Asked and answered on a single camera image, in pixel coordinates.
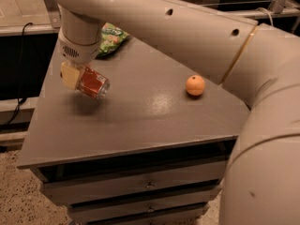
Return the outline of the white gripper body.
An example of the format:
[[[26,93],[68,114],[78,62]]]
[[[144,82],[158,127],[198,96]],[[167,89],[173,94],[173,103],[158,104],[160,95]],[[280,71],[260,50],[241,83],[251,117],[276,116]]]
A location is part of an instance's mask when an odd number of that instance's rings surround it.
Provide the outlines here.
[[[60,29],[58,34],[60,53],[76,64],[88,64],[98,54],[100,29]]]

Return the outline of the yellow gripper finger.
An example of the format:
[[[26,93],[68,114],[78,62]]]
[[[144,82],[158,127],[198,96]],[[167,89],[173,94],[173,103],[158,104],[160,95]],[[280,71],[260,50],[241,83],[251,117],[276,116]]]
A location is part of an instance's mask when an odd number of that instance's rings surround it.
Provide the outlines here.
[[[81,74],[81,69],[71,61],[67,60],[61,63],[61,78],[67,88],[76,90]]]

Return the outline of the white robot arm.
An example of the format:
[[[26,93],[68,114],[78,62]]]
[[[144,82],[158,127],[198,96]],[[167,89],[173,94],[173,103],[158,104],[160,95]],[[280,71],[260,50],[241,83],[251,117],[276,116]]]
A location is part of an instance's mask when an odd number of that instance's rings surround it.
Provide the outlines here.
[[[251,109],[224,177],[219,225],[300,225],[300,37],[180,0],[54,0],[60,38],[90,62],[109,22]]]

